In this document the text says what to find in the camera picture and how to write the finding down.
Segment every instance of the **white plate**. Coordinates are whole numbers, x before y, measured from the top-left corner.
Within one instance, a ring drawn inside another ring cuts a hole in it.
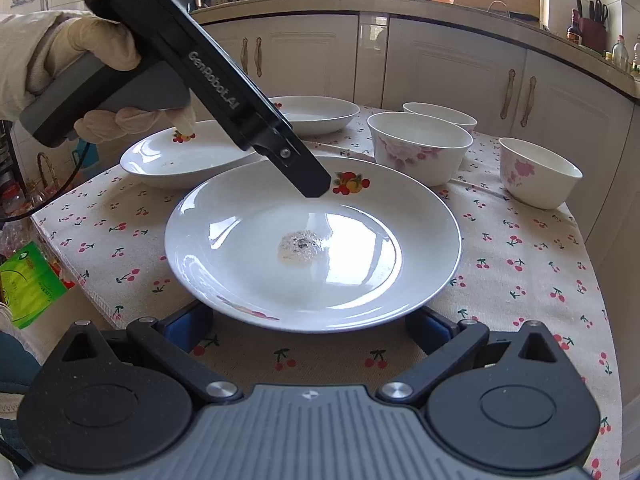
[[[288,96],[271,99],[293,126],[297,136],[337,132],[360,113],[360,107],[342,99],[319,96]]]
[[[131,146],[120,165],[148,186],[193,189],[223,171],[260,159],[254,150],[238,148],[217,121],[201,121],[194,131],[195,138],[180,137],[182,142],[175,128],[153,134]]]
[[[166,256],[196,298],[265,328],[343,332],[404,316],[446,285],[460,230],[433,192],[370,162],[318,159],[336,179],[322,198],[305,199],[261,161],[176,207]]]

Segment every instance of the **grey sleeve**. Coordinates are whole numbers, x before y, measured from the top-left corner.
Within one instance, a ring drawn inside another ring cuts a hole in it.
[[[0,119],[16,121],[49,85],[44,61],[60,25],[85,15],[73,10],[0,14]]]

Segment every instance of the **kitchen counter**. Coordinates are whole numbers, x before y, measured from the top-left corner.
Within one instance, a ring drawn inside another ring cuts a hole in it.
[[[591,75],[621,94],[640,98],[640,84],[603,58],[532,25],[484,10],[430,0],[251,0],[199,9],[201,25],[278,14],[374,13],[462,28],[551,56]]]

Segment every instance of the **utensil holder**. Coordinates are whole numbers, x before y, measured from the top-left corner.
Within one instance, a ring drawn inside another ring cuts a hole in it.
[[[580,18],[578,23],[582,32],[582,44],[603,54],[607,50],[607,29],[604,25],[589,18]]]

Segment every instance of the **cherry print tablecloth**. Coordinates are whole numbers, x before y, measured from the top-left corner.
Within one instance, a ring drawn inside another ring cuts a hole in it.
[[[343,131],[311,139],[312,147],[372,160],[366,119],[379,111],[363,108]],[[602,412],[588,471],[596,480],[613,480],[621,446],[620,385],[606,309],[580,231],[565,206],[545,212],[510,197],[498,165],[497,139],[474,134],[455,178],[434,188],[458,219],[463,254],[456,276],[430,307],[453,320],[479,319],[493,330],[542,320]],[[164,227],[183,195],[149,188],[115,167],[55,201],[34,222],[94,305],[123,328],[141,316],[165,317],[191,301],[164,257]],[[402,320],[355,333],[297,335],[222,315],[194,355],[244,387],[376,387],[424,357]]]

